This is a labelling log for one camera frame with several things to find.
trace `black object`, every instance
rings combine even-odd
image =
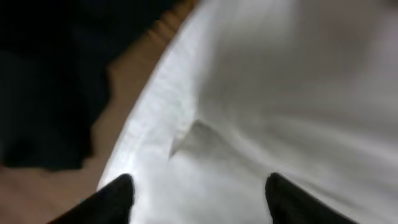
[[[134,184],[123,174],[50,224],[128,224],[133,204]]]
[[[0,164],[78,169],[107,64],[173,0],[0,0]]]
[[[266,198],[273,224],[354,224],[277,173],[266,183]]]

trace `wooden floor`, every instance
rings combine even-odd
[[[95,156],[78,171],[0,168],[0,224],[47,223],[95,192],[131,108],[196,1],[179,4],[109,65],[113,96],[93,126]]]

